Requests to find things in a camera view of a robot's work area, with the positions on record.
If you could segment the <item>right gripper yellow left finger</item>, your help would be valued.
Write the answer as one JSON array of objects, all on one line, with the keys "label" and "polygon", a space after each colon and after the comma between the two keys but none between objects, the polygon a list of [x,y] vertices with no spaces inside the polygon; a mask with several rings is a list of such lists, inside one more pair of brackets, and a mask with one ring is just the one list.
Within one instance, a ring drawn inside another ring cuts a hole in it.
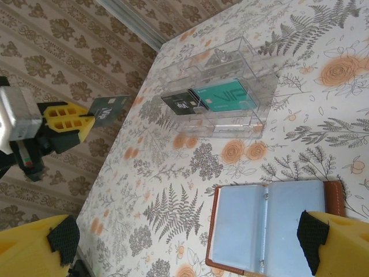
[{"label": "right gripper yellow left finger", "polygon": [[0,231],[0,277],[67,277],[79,240],[72,215]]}]

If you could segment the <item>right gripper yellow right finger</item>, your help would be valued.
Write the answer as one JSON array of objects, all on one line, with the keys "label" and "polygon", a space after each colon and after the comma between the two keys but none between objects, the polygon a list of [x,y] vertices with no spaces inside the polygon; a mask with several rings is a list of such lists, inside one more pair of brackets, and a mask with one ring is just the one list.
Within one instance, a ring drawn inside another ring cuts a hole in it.
[{"label": "right gripper yellow right finger", "polygon": [[369,223],[304,211],[297,237],[314,277],[369,277]]}]

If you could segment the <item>black VIP card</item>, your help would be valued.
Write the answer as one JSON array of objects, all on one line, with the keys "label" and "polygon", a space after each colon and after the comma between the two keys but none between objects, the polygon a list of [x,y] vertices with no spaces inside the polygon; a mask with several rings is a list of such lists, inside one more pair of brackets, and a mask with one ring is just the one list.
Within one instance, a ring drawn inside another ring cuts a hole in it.
[{"label": "black VIP card", "polygon": [[117,119],[130,98],[129,95],[96,98],[88,111],[88,115],[94,115],[95,117],[92,128],[110,126]]},{"label": "black VIP card", "polygon": [[195,114],[199,101],[190,92],[162,96],[161,99],[176,115]]}]

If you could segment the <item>brown leather card holder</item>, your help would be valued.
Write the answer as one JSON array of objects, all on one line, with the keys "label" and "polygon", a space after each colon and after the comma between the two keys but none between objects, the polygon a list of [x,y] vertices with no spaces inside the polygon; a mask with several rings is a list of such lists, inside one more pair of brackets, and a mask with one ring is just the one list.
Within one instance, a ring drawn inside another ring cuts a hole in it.
[{"label": "brown leather card holder", "polygon": [[305,211],[345,216],[341,182],[216,187],[206,265],[246,277],[313,277],[298,240]]}]

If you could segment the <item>teal VIP chip card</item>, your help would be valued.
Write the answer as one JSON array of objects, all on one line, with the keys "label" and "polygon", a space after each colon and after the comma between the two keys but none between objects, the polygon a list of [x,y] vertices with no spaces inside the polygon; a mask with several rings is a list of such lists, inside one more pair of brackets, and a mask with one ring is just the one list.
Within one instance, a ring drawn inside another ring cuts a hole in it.
[{"label": "teal VIP chip card", "polygon": [[237,79],[193,88],[193,91],[212,112],[236,111],[254,107],[246,89]]}]

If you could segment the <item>floral patterned tablecloth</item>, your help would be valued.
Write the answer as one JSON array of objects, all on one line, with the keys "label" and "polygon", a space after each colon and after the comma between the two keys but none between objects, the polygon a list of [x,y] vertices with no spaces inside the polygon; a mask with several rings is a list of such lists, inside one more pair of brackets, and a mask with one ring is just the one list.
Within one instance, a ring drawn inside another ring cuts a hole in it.
[{"label": "floral patterned tablecloth", "polygon": [[[185,133],[162,70],[247,40],[275,72],[253,137]],[[339,180],[369,222],[369,0],[242,0],[164,44],[78,216],[95,277],[236,277],[205,263],[214,190]]]}]

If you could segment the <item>clear acrylic box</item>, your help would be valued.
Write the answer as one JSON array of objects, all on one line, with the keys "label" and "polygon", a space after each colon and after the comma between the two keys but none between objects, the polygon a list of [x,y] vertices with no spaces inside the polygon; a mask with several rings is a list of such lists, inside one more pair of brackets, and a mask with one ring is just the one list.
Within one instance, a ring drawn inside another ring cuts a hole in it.
[{"label": "clear acrylic box", "polygon": [[[212,112],[193,88],[237,79],[253,101],[253,108]],[[278,77],[272,68],[244,38],[236,38],[217,47],[167,66],[160,72],[162,96],[190,92],[198,101],[195,114],[176,115],[166,105],[159,124],[178,133],[198,137],[259,138],[277,89]]]}]

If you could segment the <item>grey metal wall rail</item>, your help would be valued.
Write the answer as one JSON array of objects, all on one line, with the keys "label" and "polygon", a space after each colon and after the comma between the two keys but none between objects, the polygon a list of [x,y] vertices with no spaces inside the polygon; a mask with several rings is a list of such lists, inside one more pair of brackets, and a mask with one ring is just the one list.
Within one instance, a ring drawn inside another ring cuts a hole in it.
[{"label": "grey metal wall rail", "polygon": [[122,24],[133,31],[141,40],[159,52],[166,40],[123,0],[96,0]]}]

